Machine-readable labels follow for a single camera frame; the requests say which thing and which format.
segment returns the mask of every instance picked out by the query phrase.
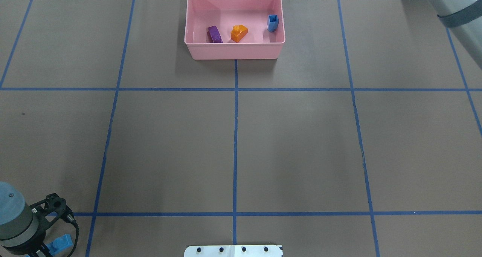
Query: plastic container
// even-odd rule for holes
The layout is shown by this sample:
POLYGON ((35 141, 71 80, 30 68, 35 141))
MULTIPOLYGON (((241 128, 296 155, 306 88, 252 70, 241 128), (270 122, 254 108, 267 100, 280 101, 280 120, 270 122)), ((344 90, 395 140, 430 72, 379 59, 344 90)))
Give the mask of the plastic container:
POLYGON ((196 60, 276 59, 285 41, 281 0, 188 0, 184 42, 196 60), (275 32, 267 29, 276 14, 275 32), (240 42, 231 40, 234 25, 248 28, 240 42), (223 43, 210 43, 207 28, 215 25, 223 43))

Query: blue tube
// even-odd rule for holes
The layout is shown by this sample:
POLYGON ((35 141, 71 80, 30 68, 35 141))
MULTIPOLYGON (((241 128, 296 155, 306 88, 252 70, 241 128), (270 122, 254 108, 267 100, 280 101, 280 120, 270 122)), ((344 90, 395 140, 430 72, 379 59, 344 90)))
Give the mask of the blue tube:
POLYGON ((25 198, 8 183, 0 182, 0 225, 16 219, 25 208, 25 198))

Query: gray band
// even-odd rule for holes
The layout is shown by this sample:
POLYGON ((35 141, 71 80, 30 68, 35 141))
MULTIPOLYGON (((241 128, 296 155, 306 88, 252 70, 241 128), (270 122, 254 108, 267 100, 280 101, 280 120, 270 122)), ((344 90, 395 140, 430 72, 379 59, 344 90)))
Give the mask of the gray band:
POLYGON ((445 17, 439 16, 439 19, 445 27, 454 28, 467 24, 480 17, 482 17, 482 0, 478 0, 452 15, 447 15, 445 17))
POLYGON ((30 226, 19 236, 16 236, 9 240, 0 240, 0 245, 3 247, 15 247, 18 245, 22 245, 23 243, 27 242, 32 236, 37 232, 38 229, 38 218, 36 216, 33 217, 32 223, 30 226))
POLYGON ((31 224, 32 209, 25 204, 23 211, 12 221, 0 225, 0 240, 7 240, 23 233, 31 224))

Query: pink box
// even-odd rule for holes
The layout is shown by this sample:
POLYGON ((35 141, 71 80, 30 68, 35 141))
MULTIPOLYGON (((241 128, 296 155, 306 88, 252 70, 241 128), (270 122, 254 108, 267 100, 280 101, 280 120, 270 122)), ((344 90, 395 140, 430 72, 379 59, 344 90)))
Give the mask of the pink box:
POLYGON ((196 60, 276 59, 284 37, 281 0, 188 0, 184 42, 196 60), (277 14, 275 32, 267 29, 268 15, 277 14), (234 25, 248 28, 241 42, 231 40, 234 25), (210 43, 207 28, 215 25, 223 43, 210 43))

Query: orange block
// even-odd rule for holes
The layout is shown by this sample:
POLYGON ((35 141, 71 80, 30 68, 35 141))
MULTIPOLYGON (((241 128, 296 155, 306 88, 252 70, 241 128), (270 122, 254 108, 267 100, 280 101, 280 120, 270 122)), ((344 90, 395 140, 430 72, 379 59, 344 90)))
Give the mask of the orange block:
POLYGON ((235 25, 231 31, 231 39, 239 42, 248 33, 248 28, 244 25, 235 25))

